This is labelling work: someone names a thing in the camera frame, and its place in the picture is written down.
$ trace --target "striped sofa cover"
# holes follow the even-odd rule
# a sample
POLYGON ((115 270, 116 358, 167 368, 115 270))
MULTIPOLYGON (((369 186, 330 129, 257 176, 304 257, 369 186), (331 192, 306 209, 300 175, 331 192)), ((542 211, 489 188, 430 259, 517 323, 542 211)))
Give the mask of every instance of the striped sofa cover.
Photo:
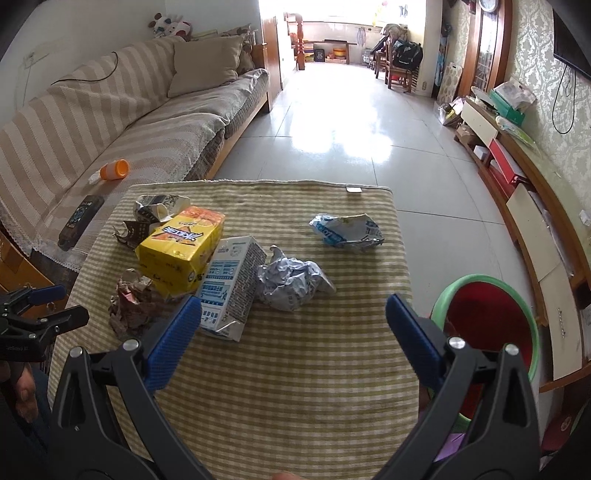
POLYGON ((203 179, 211 164, 200 154, 268 83, 258 69, 229 85, 174 99, 179 37, 150 40, 91 61, 20 110, 0 131, 0 220, 12 239, 79 272, 101 227, 133 184, 203 179), (103 79, 78 82, 68 79, 103 79), (105 163, 125 158, 121 181, 88 183, 105 163), (59 233, 87 195, 101 195, 98 211, 75 247, 62 251, 59 233))

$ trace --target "drawer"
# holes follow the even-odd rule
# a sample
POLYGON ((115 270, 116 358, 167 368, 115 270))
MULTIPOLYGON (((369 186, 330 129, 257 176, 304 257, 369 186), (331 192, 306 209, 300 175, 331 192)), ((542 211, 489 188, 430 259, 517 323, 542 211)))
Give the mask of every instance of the drawer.
POLYGON ((554 380, 557 380, 583 365, 579 312, 562 263, 540 282, 540 287, 550 324, 554 380))
POLYGON ((462 119, 472 130, 474 130, 474 133, 480 137, 487 147, 499 134, 496 127, 491 125, 490 122, 479 114, 469 103, 464 104, 462 119))
POLYGON ((535 276, 541 281, 558 264, 562 265, 546 222, 523 184, 517 186, 507 202, 507 208, 523 237, 531 262, 534 264, 535 276))

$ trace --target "hand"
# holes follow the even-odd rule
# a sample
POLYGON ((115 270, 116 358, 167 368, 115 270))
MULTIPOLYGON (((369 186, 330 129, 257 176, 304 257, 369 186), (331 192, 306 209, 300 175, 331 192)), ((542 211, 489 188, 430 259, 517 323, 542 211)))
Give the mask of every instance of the hand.
POLYGON ((279 472, 279 473, 275 473, 271 477, 271 480, 306 480, 306 479, 302 478, 300 476, 294 475, 293 473, 279 472))
MULTIPOLYGON (((8 362, 0 362, 0 382, 5 382, 9 379, 10 364, 8 362)), ((30 364, 24 364, 22 375, 12 387, 16 398, 15 408, 17 413, 27 423, 33 422, 39 415, 39 409, 37 408, 35 380, 30 364)))

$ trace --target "black backpack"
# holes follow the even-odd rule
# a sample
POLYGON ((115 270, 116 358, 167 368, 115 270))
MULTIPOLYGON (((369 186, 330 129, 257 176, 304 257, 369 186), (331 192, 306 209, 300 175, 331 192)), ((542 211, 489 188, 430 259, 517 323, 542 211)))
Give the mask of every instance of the black backpack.
POLYGON ((423 48, 421 44, 412 41, 399 41, 397 44, 399 45, 395 46, 392 55, 392 63, 394 63, 394 66, 410 70, 411 72, 419 68, 423 61, 423 48))

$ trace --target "green bucket rim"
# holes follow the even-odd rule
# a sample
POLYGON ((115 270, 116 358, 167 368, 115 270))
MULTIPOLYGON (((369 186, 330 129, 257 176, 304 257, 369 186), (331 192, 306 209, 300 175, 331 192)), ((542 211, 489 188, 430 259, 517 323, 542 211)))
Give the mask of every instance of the green bucket rim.
MULTIPOLYGON (((540 360, 540 334, 538 333, 538 326, 535 323, 531 309, 527 306, 524 299, 521 298, 521 295, 519 295, 510 285, 507 285, 505 282, 488 275, 466 275, 465 277, 456 280, 445 290, 443 290, 443 292, 441 292, 441 295, 439 295, 439 298, 433 307, 433 311, 431 312, 431 320, 443 331, 443 326, 447 317, 447 311, 457 291, 465 285, 477 282, 489 283, 509 294, 511 298, 516 301, 517 305, 519 305, 519 308, 521 308, 525 318, 527 318, 527 322, 530 324, 531 331, 531 364, 530 370, 528 372, 528 378, 531 382, 535 377, 535 373, 538 369, 538 362, 540 360)), ((466 431, 470 425, 470 422, 471 419, 459 413, 458 419, 456 421, 456 427, 462 431, 466 431)))

